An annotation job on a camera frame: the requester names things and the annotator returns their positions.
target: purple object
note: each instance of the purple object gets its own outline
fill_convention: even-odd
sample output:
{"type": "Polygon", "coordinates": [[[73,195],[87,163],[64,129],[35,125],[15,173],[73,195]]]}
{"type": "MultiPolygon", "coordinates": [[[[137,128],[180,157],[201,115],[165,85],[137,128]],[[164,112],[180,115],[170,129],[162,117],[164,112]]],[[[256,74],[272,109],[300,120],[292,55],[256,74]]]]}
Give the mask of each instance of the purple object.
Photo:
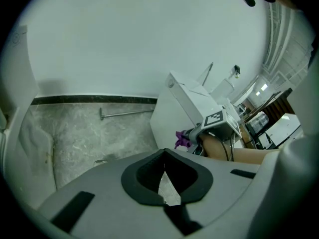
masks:
{"type": "Polygon", "coordinates": [[[183,137],[184,136],[184,132],[185,131],[182,131],[182,132],[176,131],[175,135],[178,138],[178,140],[175,143],[175,148],[174,149],[176,149],[179,146],[185,146],[187,148],[191,147],[190,141],[188,139],[186,139],[185,137],[183,137]]]}

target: black baseboard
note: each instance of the black baseboard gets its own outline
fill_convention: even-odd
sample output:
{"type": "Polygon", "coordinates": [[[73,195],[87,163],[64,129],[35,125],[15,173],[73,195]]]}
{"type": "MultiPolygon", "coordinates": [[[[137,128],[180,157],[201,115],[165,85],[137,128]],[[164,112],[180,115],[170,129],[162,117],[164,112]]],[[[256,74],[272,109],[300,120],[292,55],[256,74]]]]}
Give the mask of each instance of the black baseboard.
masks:
{"type": "Polygon", "coordinates": [[[56,96],[35,98],[31,105],[69,104],[69,103],[129,103],[129,104],[156,104],[157,98],[139,98],[122,96],[56,96]]]}

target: ceiling light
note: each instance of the ceiling light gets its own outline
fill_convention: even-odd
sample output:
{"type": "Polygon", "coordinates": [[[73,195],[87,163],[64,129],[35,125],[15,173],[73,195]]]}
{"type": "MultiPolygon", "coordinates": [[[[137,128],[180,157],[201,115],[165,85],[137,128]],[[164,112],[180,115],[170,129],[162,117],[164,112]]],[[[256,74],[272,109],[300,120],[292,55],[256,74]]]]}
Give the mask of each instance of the ceiling light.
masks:
{"type": "Polygon", "coordinates": [[[267,87],[268,87],[268,85],[265,83],[265,84],[261,87],[261,90],[264,91],[267,87]]]}

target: gray floor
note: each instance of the gray floor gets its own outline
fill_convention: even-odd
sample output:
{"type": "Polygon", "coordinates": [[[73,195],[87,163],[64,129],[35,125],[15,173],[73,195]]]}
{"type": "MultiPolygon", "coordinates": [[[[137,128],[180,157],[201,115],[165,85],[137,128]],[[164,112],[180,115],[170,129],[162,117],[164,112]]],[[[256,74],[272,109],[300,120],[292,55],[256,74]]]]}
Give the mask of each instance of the gray floor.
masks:
{"type": "MultiPolygon", "coordinates": [[[[157,149],[150,127],[152,112],[100,120],[100,107],[104,114],[113,114],[152,109],[155,105],[89,103],[30,107],[40,127],[53,136],[53,169],[58,189],[91,169],[96,160],[112,162],[157,149]]],[[[159,194],[170,205],[180,202],[166,174],[159,194]]]]}

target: marble floor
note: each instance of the marble floor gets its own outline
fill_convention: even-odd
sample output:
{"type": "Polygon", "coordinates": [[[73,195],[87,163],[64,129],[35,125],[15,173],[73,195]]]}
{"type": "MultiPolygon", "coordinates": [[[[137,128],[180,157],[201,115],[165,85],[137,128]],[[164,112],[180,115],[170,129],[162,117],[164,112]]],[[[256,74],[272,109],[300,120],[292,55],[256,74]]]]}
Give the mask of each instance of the marble floor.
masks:
{"type": "MultiPolygon", "coordinates": [[[[112,162],[157,149],[150,127],[152,112],[111,117],[103,114],[153,109],[150,104],[76,103],[31,106],[40,127],[54,140],[53,170],[57,189],[91,169],[97,160],[112,162]]],[[[159,194],[170,205],[180,202],[164,174],[159,194]]]]}

